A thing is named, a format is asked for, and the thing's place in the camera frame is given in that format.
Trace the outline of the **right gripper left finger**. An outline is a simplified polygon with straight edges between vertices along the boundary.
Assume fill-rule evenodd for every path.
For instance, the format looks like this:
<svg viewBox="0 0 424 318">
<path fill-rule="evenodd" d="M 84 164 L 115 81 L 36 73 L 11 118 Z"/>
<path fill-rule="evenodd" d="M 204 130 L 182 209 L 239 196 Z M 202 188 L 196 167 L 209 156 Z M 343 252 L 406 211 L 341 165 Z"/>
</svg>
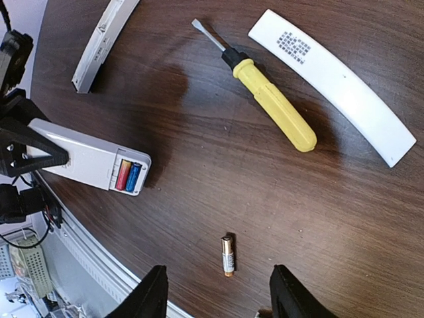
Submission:
<svg viewBox="0 0 424 318">
<path fill-rule="evenodd" d="M 166 266 L 155 265 L 106 318 L 165 318 L 168 302 Z"/>
</svg>

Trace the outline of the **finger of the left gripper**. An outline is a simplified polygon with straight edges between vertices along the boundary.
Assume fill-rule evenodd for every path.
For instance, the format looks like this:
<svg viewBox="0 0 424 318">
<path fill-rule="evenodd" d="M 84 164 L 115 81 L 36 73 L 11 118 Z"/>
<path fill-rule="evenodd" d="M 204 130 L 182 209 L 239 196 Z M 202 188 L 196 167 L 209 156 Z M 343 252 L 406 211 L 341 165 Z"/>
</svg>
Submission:
<svg viewBox="0 0 424 318">
<path fill-rule="evenodd" d="M 2 175 L 19 176 L 68 162 L 66 150 L 28 126 L 33 119 L 47 117 L 26 98 L 25 90 L 14 89 L 1 100 Z"/>
</svg>

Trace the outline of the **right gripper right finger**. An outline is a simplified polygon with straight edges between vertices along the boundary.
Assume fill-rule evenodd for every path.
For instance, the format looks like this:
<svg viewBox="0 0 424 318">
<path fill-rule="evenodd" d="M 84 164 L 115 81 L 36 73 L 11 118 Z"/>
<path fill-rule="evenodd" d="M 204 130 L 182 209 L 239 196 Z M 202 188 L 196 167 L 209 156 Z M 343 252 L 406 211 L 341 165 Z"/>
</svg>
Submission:
<svg viewBox="0 0 424 318">
<path fill-rule="evenodd" d="M 270 296 L 273 317 L 337 317 L 282 264 L 270 276 Z"/>
</svg>

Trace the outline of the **white air conditioner remote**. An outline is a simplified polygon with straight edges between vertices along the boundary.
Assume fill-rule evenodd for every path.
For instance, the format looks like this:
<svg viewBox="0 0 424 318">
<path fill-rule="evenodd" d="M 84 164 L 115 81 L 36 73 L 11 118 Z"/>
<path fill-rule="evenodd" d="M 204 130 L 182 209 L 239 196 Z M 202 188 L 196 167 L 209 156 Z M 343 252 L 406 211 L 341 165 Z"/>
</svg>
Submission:
<svg viewBox="0 0 424 318">
<path fill-rule="evenodd" d="M 69 154 L 66 164 L 44 168 L 44 171 L 106 191 L 113 190 L 131 196 L 140 193 L 152 164 L 148 154 L 42 119 L 33 119 L 28 126 Z M 115 189 L 122 160 L 142 165 L 132 193 Z"/>
</svg>

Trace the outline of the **slim white remote control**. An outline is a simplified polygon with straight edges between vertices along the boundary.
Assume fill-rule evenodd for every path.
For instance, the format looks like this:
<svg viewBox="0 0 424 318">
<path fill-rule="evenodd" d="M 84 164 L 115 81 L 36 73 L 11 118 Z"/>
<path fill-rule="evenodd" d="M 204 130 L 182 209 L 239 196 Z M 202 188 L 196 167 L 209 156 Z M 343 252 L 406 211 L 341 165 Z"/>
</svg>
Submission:
<svg viewBox="0 0 424 318">
<path fill-rule="evenodd" d="M 97 23 L 78 62 L 72 84 L 77 93 L 86 94 L 108 57 L 139 0 L 110 1 Z"/>
</svg>

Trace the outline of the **yellow handled screwdriver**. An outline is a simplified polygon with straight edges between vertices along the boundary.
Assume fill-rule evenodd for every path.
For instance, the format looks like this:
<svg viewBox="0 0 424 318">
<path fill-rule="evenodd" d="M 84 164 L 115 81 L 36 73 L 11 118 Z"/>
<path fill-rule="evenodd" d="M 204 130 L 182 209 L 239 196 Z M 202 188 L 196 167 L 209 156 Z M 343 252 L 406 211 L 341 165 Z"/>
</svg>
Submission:
<svg viewBox="0 0 424 318">
<path fill-rule="evenodd" d="M 244 52 L 224 46 L 199 20 L 191 24 L 203 33 L 221 51 L 221 58 L 238 79 L 253 94 L 254 99 L 300 152 L 315 149 L 317 137 L 286 96 L 256 67 L 254 60 Z"/>
</svg>

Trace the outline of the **white battery cover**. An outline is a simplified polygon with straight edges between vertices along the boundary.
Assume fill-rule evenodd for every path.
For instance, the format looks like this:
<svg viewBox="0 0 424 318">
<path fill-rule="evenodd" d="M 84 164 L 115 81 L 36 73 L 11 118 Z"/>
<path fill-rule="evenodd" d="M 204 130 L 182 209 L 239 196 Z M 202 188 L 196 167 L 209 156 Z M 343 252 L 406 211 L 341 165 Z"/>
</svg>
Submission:
<svg viewBox="0 0 424 318">
<path fill-rule="evenodd" d="M 416 138 L 350 68 L 288 20 L 266 9 L 249 37 L 327 99 L 393 168 Z"/>
</svg>

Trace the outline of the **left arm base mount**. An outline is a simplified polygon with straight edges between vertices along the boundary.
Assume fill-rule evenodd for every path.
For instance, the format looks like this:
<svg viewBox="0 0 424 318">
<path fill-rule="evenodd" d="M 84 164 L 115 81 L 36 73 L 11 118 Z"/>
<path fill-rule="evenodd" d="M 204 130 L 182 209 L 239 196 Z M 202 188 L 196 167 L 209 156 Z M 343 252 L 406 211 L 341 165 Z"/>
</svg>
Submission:
<svg viewBox="0 0 424 318">
<path fill-rule="evenodd" d="M 47 212 L 49 221 L 61 228 L 62 208 L 50 191 L 36 185 L 18 192 L 14 185 L 1 184 L 1 224 L 22 223 L 27 216 L 42 211 Z"/>
</svg>

